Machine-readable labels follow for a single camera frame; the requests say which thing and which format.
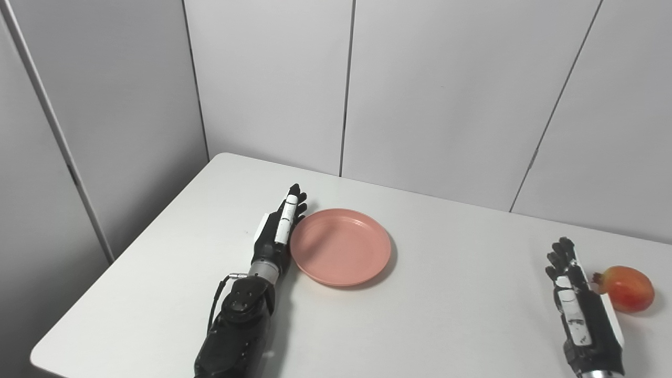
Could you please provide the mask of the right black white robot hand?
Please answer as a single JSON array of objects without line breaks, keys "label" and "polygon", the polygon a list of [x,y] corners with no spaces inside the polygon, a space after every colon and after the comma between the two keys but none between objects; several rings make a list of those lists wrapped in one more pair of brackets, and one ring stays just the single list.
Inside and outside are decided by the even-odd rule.
[{"label": "right black white robot hand", "polygon": [[624,377],[623,334],[611,299],[590,286],[574,242],[559,238],[545,268],[561,314],[565,359],[576,377]]}]

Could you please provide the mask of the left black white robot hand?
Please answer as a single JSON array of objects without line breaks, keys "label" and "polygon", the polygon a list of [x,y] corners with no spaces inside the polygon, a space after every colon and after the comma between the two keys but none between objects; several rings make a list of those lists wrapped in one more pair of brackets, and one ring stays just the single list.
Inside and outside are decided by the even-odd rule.
[{"label": "left black white robot hand", "polygon": [[301,191],[298,183],[290,187],[278,210],[267,215],[261,233],[255,239],[252,264],[270,263],[279,275],[286,273],[292,259],[289,240],[296,225],[306,217],[306,200],[307,194]]}]

